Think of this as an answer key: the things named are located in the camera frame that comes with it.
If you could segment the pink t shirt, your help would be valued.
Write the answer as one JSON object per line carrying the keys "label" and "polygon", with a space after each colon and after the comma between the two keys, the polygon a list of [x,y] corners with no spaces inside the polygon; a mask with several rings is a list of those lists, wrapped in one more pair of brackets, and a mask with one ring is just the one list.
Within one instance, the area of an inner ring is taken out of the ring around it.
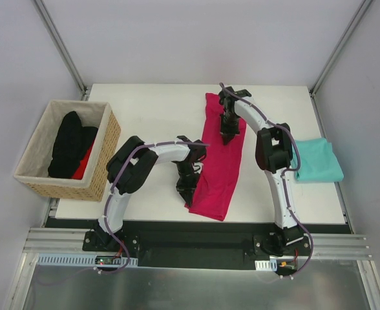
{"label": "pink t shirt", "polygon": [[190,213],[223,221],[237,185],[247,125],[244,120],[240,120],[240,134],[224,145],[220,135],[223,106],[219,104],[219,96],[207,93],[205,98],[206,120],[202,141],[209,146],[192,205],[186,207]]}

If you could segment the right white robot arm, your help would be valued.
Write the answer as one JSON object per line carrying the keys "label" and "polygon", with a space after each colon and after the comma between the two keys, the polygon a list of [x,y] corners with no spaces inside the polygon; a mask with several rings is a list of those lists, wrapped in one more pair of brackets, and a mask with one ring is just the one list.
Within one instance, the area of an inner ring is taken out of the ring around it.
{"label": "right white robot arm", "polygon": [[274,238],[275,250],[280,254],[290,254],[303,238],[293,202],[288,173],[293,172],[291,160],[297,150],[290,127],[286,123],[274,123],[253,102],[246,89],[220,86],[219,103],[223,106],[220,115],[220,135],[227,145],[239,131],[239,121],[244,120],[256,134],[255,161],[265,172],[271,189],[275,209],[277,234]]}

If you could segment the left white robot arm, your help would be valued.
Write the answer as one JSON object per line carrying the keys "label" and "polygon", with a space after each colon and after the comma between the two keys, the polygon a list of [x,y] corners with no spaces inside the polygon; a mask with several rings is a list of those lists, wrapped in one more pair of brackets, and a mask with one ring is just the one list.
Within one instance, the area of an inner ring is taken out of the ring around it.
{"label": "left white robot arm", "polygon": [[187,206],[192,206],[201,175],[201,168],[197,164],[207,157],[207,147],[202,141],[191,141],[186,136],[153,144],[145,143],[138,136],[131,136],[107,164],[110,189],[103,215],[98,219],[102,230],[97,239],[99,246],[105,251],[113,251],[119,246],[120,236],[117,232],[123,227],[129,200],[143,186],[155,165],[176,165],[176,191]]}

